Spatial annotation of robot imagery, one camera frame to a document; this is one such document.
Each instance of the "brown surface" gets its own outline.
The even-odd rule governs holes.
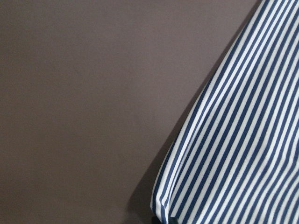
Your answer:
[[[0,2],[0,223],[150,223],[165,153],[256,0]]]

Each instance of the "striped shirt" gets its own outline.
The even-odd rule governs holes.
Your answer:
[[[261,1],[163,161],[163,224],[299,222],[298,69],[299,1]]]

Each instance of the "brown wall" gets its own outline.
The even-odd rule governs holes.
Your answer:
[[[152,186],[256,0],[0,2],[0,223],[150,223]]]

